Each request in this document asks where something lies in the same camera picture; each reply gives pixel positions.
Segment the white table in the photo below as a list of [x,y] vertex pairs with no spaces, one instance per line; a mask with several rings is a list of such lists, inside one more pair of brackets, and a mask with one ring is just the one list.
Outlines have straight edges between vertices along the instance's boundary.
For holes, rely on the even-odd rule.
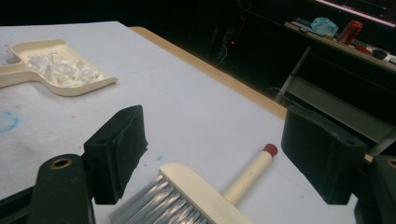
[[[109,214],[151,182],[163,164],[187,164],[223,192],[265,144],[280,149],[283,108],[201,61],[201,69],[191,66],[172,54],[192,57],[188,53],[135,30],[148,38],[114,21],[0,27],[0,63],[12,62],[12,44],[61,38],[119,79],[78,97],[55,95],[36,82],[0,89],[0,122],[15,123],[0,133],[0,199],[33,186],[44,161],[81,155],[84,142],[131,105],[143,106],[148,151],[124,199],[115,206],[94,206],[97,223],[109,223]],[[353,196],[347,206],[327,205],[280,150],[238,208],[254,223],[354,223],[356,201]]]

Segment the dustpan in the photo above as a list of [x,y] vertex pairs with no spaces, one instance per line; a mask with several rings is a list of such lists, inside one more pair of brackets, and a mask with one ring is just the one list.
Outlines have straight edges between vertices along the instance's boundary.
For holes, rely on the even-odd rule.
[[[105,74],[95,65],[75,53],[62,39],[23,42],[12,46],[11,51],[15,57],[19,59],[19,62],[0,66],[0,88],[16,85],[22,82],[38,81],[55,94],[62,96],[77,96],[117,82],[115,77]],[[62,58],[63,60],[82,62],[87,67],[97,71],[104,78],[81,86],[62,87],[61,85],[51,82],[45,78],[44,74],[26,69],[26,64],[32,54],[46,55],[52,52],[56,52],[57,57]]]

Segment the white brush block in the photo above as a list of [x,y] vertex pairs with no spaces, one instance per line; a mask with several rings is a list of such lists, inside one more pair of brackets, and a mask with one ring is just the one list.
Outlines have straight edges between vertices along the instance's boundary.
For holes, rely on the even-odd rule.
[[166,164],[160,167],[160,175],[169,180],[211,223],[252,223],[188,166],[178,163]]

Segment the red container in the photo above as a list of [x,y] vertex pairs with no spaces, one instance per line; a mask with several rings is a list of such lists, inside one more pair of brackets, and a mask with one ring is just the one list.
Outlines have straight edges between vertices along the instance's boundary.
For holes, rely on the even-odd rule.
[[337,42],[343,45],[350,45],[352,40],[355,39],[356,35],[363,28],[363,24],[358,21],[350,21],[343,32],[338,36]]

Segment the cable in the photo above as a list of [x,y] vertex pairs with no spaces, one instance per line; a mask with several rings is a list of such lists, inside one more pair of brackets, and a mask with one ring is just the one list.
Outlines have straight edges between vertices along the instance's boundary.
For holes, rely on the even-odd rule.
[[224,54],[224,57],[220,60],[220,62],[218,62],[218,64],[221,64],[224,61],[224,59],[227,57],[227,54],[228,54],[227,47],[225,45],[222,45],[222,46],[225,49],[225,54]]

